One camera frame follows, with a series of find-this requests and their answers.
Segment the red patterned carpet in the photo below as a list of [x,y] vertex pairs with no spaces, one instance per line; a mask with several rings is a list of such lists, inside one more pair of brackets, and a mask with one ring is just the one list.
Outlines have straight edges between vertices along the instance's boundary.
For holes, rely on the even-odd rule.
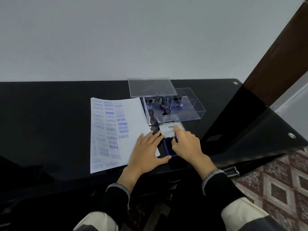
[[288,231],[308,231],[308,147],[292,151],[234,184]]

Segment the blue ink pad tin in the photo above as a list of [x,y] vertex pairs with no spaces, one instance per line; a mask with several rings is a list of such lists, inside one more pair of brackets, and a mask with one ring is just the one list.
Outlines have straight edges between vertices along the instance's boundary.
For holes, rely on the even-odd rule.
[[165,123],[159,125],[159,130],[161,134],[165,136],[163,139],[164,148],[167,155],[177,156],[177,154],[172,149],[172,139],[175,138],[174,126],[178,126],[181,130],[186,131],[181,122]]

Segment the person's right forearm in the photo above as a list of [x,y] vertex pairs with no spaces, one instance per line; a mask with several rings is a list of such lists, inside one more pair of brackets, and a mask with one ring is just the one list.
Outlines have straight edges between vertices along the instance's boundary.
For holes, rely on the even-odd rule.
[[191,163],[202,178],[202,193],[213,203],[213,210],[221,212],[232,202],[245,198],[242,193],[225,174],[217,169],[209,158],[198,159]]

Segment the metal table bracket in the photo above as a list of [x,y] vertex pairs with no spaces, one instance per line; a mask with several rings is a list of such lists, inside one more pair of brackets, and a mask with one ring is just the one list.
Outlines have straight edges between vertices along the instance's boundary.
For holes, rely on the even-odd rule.
[[240,176],[240,173],[237,170],[236,166],[224,168],[222,169],[222,171],[227,175],[228,178],[235,178]]

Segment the person's leg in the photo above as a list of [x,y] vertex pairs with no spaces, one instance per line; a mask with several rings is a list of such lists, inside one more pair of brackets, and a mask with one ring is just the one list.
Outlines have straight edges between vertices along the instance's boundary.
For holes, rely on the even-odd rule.
[[221,217],[226,231],[287,231],[267,212],[245,197],[226,206]]
[[95,211],[79,221],[73,231],[119,231],[119,227],[108,214]]

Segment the white stamped paper sheet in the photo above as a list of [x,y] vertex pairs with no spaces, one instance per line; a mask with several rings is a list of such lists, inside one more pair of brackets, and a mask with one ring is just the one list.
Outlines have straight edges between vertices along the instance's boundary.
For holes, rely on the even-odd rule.
[[127,165],[137,139],[150,131],[140,98],[91,98],[90,174]]

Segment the person's left forearm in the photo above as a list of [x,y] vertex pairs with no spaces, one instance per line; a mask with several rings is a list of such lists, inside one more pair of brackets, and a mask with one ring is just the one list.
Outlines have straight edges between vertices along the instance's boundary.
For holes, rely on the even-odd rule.
[[97,205],[120,228],[128,212],[130,195],[142,172],[125,167],[117,182],[110,184]]

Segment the person's right hand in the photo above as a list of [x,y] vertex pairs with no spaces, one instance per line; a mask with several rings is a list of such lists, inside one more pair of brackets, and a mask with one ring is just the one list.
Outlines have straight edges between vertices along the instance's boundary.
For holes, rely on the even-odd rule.
[[178,147],[177,154],[182,159],[190,163],[194,168],[213,171],[217,167],[210,158],[201,150],[200,140],[191,132],[183,131],[178,126],[174,126],[177,135]]

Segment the group of black handled stamps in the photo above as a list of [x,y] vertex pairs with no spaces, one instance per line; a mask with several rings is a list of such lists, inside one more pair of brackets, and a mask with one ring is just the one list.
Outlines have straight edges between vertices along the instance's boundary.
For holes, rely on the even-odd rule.
[[149,126],[180,121],[180,111],[184,106],[182,97],[156,95],[143,97],[142,102]]

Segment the person's left leg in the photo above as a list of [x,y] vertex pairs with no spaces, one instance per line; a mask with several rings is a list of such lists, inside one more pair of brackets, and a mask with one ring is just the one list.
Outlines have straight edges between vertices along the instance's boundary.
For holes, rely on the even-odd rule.
[[119,227],[108,214],[95,211],[79,221],[73,231],[119,231]]

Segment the brown wooden door frame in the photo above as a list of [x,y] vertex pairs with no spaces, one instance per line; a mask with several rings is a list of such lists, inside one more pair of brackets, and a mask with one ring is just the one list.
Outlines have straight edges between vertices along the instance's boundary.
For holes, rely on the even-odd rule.
[[244,82],[244,87],[270,107],[308,71],[308,0]]

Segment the person's left hand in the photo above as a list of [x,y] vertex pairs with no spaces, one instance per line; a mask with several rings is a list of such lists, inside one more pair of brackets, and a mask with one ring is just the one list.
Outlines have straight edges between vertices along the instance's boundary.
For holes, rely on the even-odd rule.
[[148,173],[156,168],[154,161],[157,158],[157,146],[165,138],[165,136],[161,135],[161,131],[158,131],[156,134],[153,134],[154,142],[152,144],[142,145],[141,141],[143,137],[144,134],[141,134],[137,139],[129,163],[125,168],[125,174],[132,176],[135,180],[138,180],[142,174]]

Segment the person's right leg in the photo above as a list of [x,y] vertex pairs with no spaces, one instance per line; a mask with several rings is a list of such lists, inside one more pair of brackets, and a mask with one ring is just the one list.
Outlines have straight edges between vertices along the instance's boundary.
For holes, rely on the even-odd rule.
[[267,212],[245,197],[226,206],[221,217],[226,231],[287,231]]

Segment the clear plastic box lid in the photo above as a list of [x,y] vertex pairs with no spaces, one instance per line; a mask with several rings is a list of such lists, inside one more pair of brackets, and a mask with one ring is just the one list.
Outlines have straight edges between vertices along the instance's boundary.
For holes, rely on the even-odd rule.
[[169,77],[129,77],[127,80],[131,98],[177,95]]

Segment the clear plastic box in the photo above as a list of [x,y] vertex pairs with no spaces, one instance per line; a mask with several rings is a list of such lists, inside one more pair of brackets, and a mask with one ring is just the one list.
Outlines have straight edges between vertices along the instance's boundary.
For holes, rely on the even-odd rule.
[[182,97],[182,101],[184,104],[183,109],[180,111],[180,122],[201,119],[206,110],[201,104],[201,102],[198,100],[192,89],[176,88],[175,90],[177,92],[176,96]]

